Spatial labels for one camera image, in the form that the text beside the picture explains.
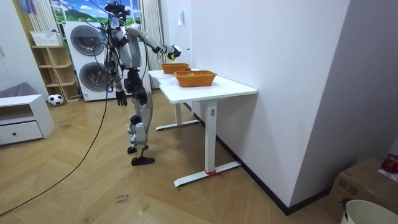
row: humanoid robot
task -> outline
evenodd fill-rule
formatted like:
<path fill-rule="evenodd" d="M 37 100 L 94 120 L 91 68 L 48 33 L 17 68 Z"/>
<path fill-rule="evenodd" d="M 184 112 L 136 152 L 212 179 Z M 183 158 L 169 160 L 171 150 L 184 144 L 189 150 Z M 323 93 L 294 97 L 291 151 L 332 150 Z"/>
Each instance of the humanoid robot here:
<path fill-rule="evenodd" d="M 105 67 L 113 80 L 116 99 L 120 106 L 127 106 L 127 99 L 122 88 L 118 67 L 121 67 L 121 70 L 128 70 L 123 85 L 126 91 L 131 93 L 132 103 L 136 110 L 136 113 L 130 116 L 130 124 L 127 127 L 131 145 L 127 153 L 137 152 L 137 157 L 131 161 L 132 166 L 151 164 L 155 162 L 155 159 L 144 157 L 143 153 L 148 148 L 147 139 L 152 119 L 152 97 L 149 90 L 143 87 L 138 74 L 137 68 L 141 66 L 138 39 L 152 48 L 155 54 L 167 54 L 170 59 L 180 56 L 181 50 L 176 45 L 169 46 L 157 43 L 147 35 L 140 24 L 133 23 L 125 26 L 126 15 L 129 15 L 129 11 L 125 11 L 125 6 L 118 2 L 108 3 L 105 10 L 112 12 L 119 24 L 117 27 L 109 26 L 105 30 L 108 36 L 108 55 L 105 59 Z"/>

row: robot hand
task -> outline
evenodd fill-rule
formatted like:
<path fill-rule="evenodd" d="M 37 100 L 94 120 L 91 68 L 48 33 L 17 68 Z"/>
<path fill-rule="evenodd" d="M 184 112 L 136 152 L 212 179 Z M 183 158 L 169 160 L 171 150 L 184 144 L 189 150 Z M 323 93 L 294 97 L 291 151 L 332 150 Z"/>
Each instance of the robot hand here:
<path fill-rule="evenodd" d="M 168 53 L 167 57 L 170 60 L 174 60 L 175 58 L 179 57 L 181 54 L 181 49 L 177 45 L 172 45 L 174 51 L 172 53 Z"/>
<path fill-rule="evenodd" d="M 116 99 L 118 100 L 118 106 L 127 106 L 127 98 L 124 90 L 116 91 Z"/>

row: cardboard box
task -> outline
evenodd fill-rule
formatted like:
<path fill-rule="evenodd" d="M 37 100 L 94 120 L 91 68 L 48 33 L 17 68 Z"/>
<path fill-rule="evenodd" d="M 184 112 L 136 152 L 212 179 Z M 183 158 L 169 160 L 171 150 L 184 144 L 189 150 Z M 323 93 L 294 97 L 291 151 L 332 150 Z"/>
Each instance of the cardboard box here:
<path fill-rule="evenodd" d="M 351 198 L 376 203 L 398 215 L 398 182 L 378 172 L 383 160 L 371 157 L 338 174 L 326 200 L 325 210 L 339 222 L 339 200 Z"/>

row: red object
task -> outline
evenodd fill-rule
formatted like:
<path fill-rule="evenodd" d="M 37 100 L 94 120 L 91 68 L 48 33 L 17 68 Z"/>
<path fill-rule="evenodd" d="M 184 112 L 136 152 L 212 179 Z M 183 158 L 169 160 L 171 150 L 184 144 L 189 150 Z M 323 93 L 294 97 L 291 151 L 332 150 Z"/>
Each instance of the red object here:
<path fill-rule="evenodd" d="M 217 173 L 216 171 L 213 171 L 213 172 L 207 172 L 207 171 L 205 171 L 205 173 L 206 173 L 207 175 L 218 175 L 218 176 L 220 176 L 220 177 L 224 177 L 222 174 Z"/>
<path fill-rule="evenodd" d="M 385 171 L 395 174 L 398 172 L 398 161 L 395 159 L 386 159 L 382 164 L 381 168 Z"/>

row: washing machine door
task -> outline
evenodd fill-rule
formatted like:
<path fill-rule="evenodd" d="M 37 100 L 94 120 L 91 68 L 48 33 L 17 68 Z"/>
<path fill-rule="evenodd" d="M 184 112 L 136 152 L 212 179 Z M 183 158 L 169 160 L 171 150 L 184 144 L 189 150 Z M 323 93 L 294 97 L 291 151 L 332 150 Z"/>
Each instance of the washing machine door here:
<path fill-rule="evenodd" d="M 94 56 L 94 53 L 98 55 L 104 50 L 100 32 L 90 26 L 75 27 L 70 33 L 70 40 L 74 48 L 83 55 Z"/>
<path fill-rule="evenodd" d="M 105 91 L 111 78 L 104 72 L 105 66 L 96 62 L 87 63 L 79 72 L 80 83 L 91 91 Z"/>

